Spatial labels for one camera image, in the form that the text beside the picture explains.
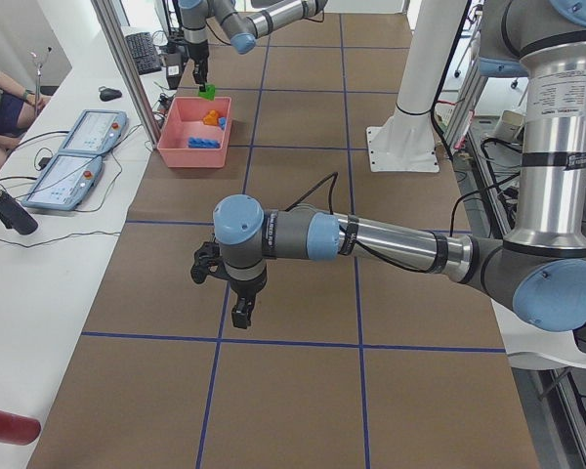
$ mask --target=red plastic container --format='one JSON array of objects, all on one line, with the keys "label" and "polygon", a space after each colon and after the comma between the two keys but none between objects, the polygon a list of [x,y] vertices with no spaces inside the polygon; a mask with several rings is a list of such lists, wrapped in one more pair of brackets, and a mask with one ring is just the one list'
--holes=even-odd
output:
[{"label": "red plastic container", "polygon": [[0,443],[28,445],[41,433],[38,420],[0,410]]},{"label": "red plastic container", "polygon": [[[197,97],[174,98],[157,146],[165,164],[170,168],[223,167],[232,126],[231,101],[226,97],[214,101]],[[202,122],[211,110],[226,118],[224,130]],[[221,144],[218,149],[190,149],[189,137],[217,140]]]}]

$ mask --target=black mouse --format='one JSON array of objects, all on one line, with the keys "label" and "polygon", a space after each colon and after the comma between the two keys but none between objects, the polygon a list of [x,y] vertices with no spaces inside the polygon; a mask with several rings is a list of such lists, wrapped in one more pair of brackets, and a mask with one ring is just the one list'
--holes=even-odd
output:
[{"label": "black mouse", "polygon": [[121,98],[121,96],[121,91],[119,90],[115,90],[113,88],[106,88],[106,86],[100,88],[100,99],[102,101],[116,100],[117,98]]}]

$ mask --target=red tube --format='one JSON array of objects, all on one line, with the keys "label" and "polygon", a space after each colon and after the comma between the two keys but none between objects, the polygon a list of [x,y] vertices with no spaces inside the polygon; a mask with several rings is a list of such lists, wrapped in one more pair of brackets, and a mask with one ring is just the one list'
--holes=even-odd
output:
[{"label": "red tube", "polygon": [[0,410],[0,443],[28,445],[41,433],[38,420]]}]

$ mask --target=shorts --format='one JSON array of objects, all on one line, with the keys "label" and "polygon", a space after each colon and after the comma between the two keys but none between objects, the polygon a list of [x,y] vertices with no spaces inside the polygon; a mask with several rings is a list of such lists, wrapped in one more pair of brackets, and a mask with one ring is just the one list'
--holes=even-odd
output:
[{"label": "shorts", "polygon": [[17,134],[23,100],[9,93],[3,93],[0,100],[0,135]]}]

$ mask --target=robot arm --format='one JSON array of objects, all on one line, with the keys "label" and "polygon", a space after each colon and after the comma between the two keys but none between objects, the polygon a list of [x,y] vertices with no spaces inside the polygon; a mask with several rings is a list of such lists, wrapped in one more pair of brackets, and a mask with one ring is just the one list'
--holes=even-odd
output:
[{"label": "robot arm", "polygon": [[[585,9],[581,17],[577,5]],[[230,282],[239,297],[235,326],[250,325],[267,282],[266,259],[339,254],[445,274],[546,330],[586,323],[586,1],[487,0],[481,55],[491,75],[520,64],[530,78],[514,229],[503,240],[444,237],[308,206],[266,212],[247,195],[229,197],[215,209],[217,242],[195,253],[191,273],[198,283],[207,276]]]},{"label": "robot arm", "polygon": [[327,0],[282,0],[267,9],[242,17],[231,0],[180,0],[188,56],[194,62],[193,79],[205,90],[208,76],[208,36],[206,20],[216,17],[231,45],[247,54],[256,39],[271,34],[291,22],[311,18],[323,11]]}]

